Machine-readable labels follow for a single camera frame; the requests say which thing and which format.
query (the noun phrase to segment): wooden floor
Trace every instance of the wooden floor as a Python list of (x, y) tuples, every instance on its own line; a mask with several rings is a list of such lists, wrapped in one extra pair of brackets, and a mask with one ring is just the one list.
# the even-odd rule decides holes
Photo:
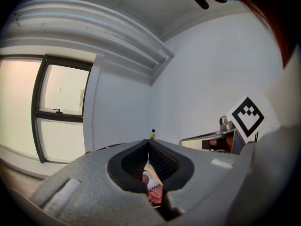
[(18, 172), (6, 164), (0, 162), (0, 173), (4, 179), (4, 183), (17, 191), (23, 196), (30, 198), (35, 190), (43, 181), (40, 178), (28, 176), (24, 173)]

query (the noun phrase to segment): black mesh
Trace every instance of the black mesh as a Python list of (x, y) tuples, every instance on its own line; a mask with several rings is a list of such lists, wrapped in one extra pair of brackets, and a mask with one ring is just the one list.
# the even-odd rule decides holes
[(140, 181), (142, 181), (144, 167), (148, 160), (147, 147), (148, 145), (145, 144), (121, 161), (123, 170)]
[(149, 160), (161, 181), (169, 178), (180, 167), (179, 162), (175, 158), (153, 145), (149, 145)]

